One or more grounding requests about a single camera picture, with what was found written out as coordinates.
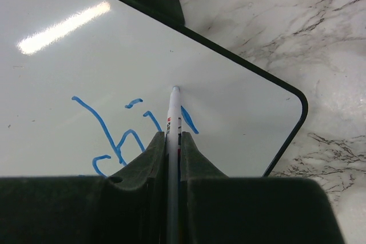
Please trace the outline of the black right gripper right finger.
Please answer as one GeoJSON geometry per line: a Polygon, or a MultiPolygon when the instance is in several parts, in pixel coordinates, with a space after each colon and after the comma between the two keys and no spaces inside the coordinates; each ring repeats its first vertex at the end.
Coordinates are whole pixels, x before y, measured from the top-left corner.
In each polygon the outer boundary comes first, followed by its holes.
{"type": "Polygon", "coordinates": [[[328,197],[311,179],[231,178],[181,138],[182,243],[343,243],[328,197]]]}

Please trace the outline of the white whiteboard with black rim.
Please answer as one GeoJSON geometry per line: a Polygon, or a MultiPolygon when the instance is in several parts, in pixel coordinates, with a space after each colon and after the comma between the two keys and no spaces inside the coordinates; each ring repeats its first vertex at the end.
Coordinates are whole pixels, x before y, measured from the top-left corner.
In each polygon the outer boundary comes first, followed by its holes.
{"type": "Polygon", "coordinates": [[[130,0],[1,0],[1,176],[111,175],[166,129],[226,175],[267,175],[304,94],[130,0]]]}

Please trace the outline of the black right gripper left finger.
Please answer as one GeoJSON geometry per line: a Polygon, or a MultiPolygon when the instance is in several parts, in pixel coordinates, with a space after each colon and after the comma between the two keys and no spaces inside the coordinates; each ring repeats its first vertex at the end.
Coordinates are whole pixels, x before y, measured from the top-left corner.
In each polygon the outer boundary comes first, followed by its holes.
{"type": "Polygon", "coordinates": [[[2,243],[158,243],[165,136],[109,177],[1,178],[2,243]]]}

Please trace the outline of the white marker pen blue cap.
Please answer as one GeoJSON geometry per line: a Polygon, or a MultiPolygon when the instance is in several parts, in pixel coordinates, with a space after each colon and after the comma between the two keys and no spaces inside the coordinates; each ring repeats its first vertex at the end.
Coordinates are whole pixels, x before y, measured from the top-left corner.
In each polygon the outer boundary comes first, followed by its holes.
{"type": "Polygon", "coordinates": [[[170,94],[166,121],[166,154],[168,155],[168,185],[166,212],[166,243],[178,243],[178,150],[180,132],[180,88],[170,94]]]}

